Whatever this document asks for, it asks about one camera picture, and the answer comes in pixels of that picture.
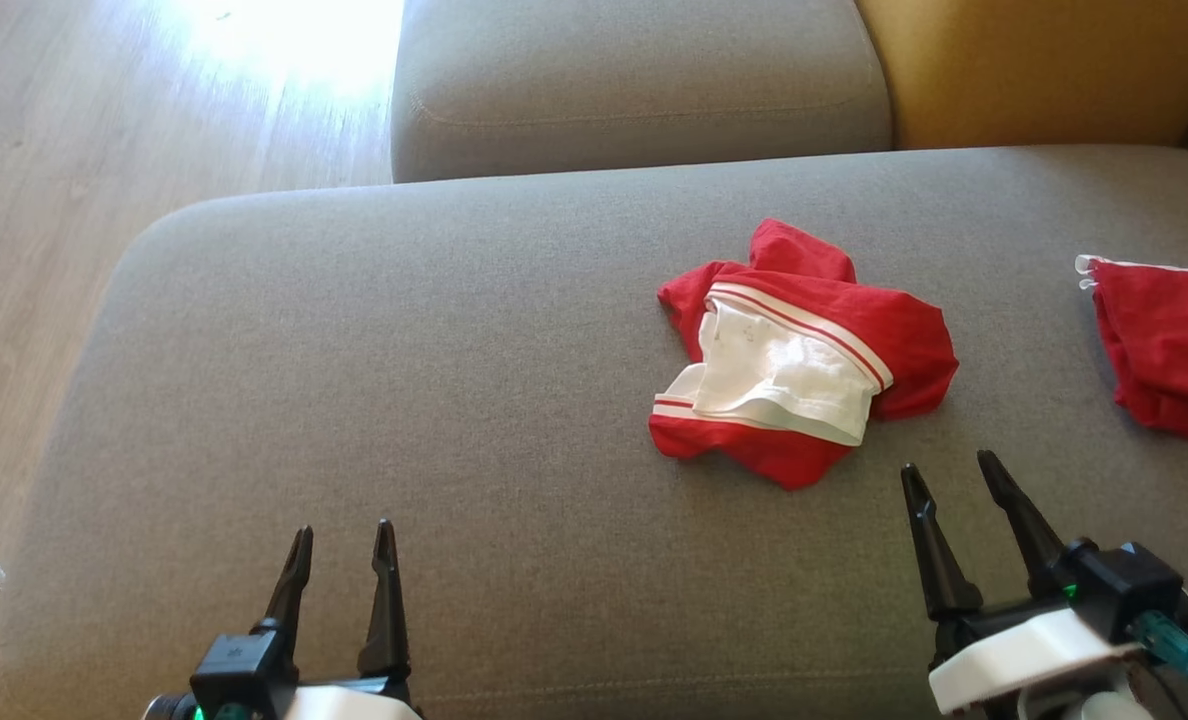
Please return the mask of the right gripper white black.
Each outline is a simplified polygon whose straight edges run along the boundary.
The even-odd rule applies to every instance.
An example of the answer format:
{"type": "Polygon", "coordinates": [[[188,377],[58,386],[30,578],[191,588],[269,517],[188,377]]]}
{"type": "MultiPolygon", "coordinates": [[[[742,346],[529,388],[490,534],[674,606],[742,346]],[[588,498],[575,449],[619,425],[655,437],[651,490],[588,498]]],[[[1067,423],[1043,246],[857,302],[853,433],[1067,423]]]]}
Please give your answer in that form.
{"type": "Polygon", "coordinates": [[[1064,542],[996,451],[975,459],[1004,511],[1034,600],[986,610],[952,552],[917,465],[901,469],[925,611],[936,625],[928,683],[942,716],[1150,716],[1130,678],[1132,619],[1110,601],[1066,596],[1064,542]]]}

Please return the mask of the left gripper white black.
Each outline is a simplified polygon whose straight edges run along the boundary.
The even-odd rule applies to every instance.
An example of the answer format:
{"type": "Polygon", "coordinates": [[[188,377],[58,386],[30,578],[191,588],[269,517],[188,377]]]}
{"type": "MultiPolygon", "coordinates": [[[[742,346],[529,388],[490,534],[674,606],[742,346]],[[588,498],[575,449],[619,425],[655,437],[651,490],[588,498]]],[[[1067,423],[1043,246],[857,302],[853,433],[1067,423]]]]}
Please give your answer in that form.
{"type": "MultiPolygon", "coordinates": [[[[293,533],[268,607],[252,626],[252,634],[274,634],[277,657],[292,664],[301,633],[301,602],[312,570],[312,528],[293,533]]],[[[396,543],[388,519],[375,528],[371,568],[375,574],[373,606],[364,646],[358,652],[358,675],[347,682],[302,684],[296,688],[280,719],[422,719],[411,703],[405,598],[396,543]]]]}

